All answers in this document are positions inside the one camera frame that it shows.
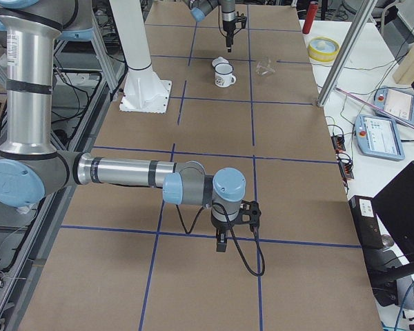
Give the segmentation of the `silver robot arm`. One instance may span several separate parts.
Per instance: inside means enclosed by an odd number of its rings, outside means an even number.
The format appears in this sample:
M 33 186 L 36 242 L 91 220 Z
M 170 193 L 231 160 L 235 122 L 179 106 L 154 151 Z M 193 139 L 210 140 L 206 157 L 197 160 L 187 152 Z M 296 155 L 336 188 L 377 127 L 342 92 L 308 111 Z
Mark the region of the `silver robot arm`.
M 93 36 L 89 1 L 0 1 L 7 32 L 7 138 L 0 145 L 0 202 L 24 207 L 70 185 L 109 183 L 159 188 L 166 203 L 210 208 L 217 250 L 242 222 L 243 174 L 213 176 L 197 162 L 107 159 L 56 149 L 50 141 L 53 51 L 58 38 Z
M 226 49 L 227 52 L 232 52 L 235 31 L 237 29 L 235 1 L 184 0 L 184 3 L 189 8 L 191 15 L 196 22 L 203 21 L 214 9 L 220 7 L 219 14 L 221 15 L 222 27 L 225 32 L 224 38 L 226 40 Z

